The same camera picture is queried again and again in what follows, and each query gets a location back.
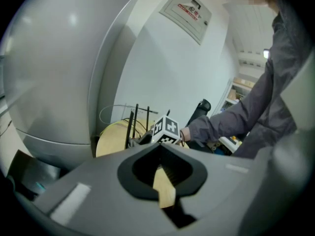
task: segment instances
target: white wall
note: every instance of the white wall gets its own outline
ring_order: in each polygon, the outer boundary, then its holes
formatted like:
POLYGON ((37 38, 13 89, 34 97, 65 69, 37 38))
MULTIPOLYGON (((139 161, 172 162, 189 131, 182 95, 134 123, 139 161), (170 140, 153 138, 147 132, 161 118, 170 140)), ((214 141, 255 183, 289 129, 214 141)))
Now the white wall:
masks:
MULTIPOLYGON (((118 84, 131 48, 144 24, 161 1, 162 0, 138 0, 112 49, 105 66, 99 92, 96 121, 97 134, 107 126, 99 120, 98 115, 104 107, 114 104, 118 84)), ((101 115, 103 122, 106 123, 111 122, 111 109, 108 110, 103 111, 101 115)))
POLYGON ((234 77, 237 77, 239 74, 239 69, 240 65, 238 55, 233 45, 232 30, 229 25, 223 50, 220 55, 219 69, 214 72, 216 79, 213 80, 213 85, 216 87, 216 91, 218 93, 214 93, 212 95, 213 101, 211 102, 211 111, 208 113, 209 117, 213 114, 217 105, 220 103, 222 94, 229 83, 229 79, 233 80, 234 77))
MULTIPOLYGON (((167 0, 160 1, 153 13, 145 13, 144 18, 149 18, 126 60, 115 104, 138 103, 160 114, 171 109, 170 116, 185 126, 203 98, 214 109, 228 79, 235 76, 231 65, 234 59, 230 57, 229 45, 224 45, 229 15, 220 1, 200 0, 212 17, 202 44, 198 45, 178 25, 159 14, 167 0)), ((144 18, 133 18, 134 24, 128 25, 130 30, 137 32, 141 24, 137 26, 136 22, 143 22, 144 18)), ((112 120, 118 118, 113 113, 112 120)))
POLYGON ((247 66, 242 65, 240 67, 239 77, 244 80, 257 82, 260 76, 263 75, 263 73, 264 73, 264 69, 247 67, 247 66))

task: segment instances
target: gray sleeve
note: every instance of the gray sleeve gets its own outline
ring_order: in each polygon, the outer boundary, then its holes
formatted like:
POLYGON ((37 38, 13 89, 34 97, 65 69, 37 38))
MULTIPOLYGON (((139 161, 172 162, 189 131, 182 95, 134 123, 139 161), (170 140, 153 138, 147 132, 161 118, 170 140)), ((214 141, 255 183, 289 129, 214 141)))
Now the gray sleeve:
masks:
POLYGON ((292 43, 300 66, 302 66, 313 48, 312 38, 295 9, 287 0, 277 0, 277 5, 285 25, 285 32, 292 43))
POLYGON ((188 126, 190 139, 206 143, 249 132, 269 105, 272 89, 273 66, 269 59, 265 73, 243 100, 210 119, 201 116, 188 126))

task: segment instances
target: shelf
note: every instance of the shelf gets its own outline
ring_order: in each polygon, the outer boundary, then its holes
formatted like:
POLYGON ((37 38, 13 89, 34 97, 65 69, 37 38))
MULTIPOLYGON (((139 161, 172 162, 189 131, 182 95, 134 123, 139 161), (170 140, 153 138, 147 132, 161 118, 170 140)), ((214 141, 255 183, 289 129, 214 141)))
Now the shelf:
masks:
POLYGON ((232 83, 233 86, 237 87, 237 88, 241 88, 241 89, 245 89, 247 90, 248 92, 251 91, 251 88, 247 87, 247 86, 244 86, 244 85, 241 85, 241 84, 237 84, 237 83, 232 83))
POLYGON ((226 137, 220 137, 219 141, 226 146, 232 153, 234 153, 238 147, 239 147, 239 143, 237 143, 236 145, 233 144, 228 138, 226 137))
POLYGON ((230 99, 228 99, 228 98, 226 98, 225 101, 227 101, 227 102, 229 102, 229 103, 231 103, 231 104, 233 104, 233 105, 237 104, 236 101, 230 100, 230 99))

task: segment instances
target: gray jacket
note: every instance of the gray jacket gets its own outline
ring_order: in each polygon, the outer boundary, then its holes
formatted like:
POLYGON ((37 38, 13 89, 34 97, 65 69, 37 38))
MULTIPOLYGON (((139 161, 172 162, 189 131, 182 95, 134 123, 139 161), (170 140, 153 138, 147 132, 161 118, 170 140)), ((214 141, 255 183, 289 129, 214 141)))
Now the gray jacket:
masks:
POLYGON ((205 143, 250 132, 233 155, 255 158, 260 148, 273 146, 296 130, 280 93, 302 68, 312 41, 291 6, 284 0, 277 3, 280 12, 272 24, 273 46, 265 73, 238 104, 210 119, 202 116, 194 120, 189 125, 192 141, 205 143))

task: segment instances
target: ceiling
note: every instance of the ceiling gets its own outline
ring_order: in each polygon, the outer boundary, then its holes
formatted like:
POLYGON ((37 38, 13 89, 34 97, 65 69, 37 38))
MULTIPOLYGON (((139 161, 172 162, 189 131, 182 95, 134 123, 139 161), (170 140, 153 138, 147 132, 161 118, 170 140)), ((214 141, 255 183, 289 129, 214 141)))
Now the ceiling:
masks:
POLYGON ((272 46, 272 21, 276 13, 262 5, 228 2, 224 7, 230 14, 229 28, 238 54, 240 72, 257 79, 263 73, 267 61, 263 50, 272 46))

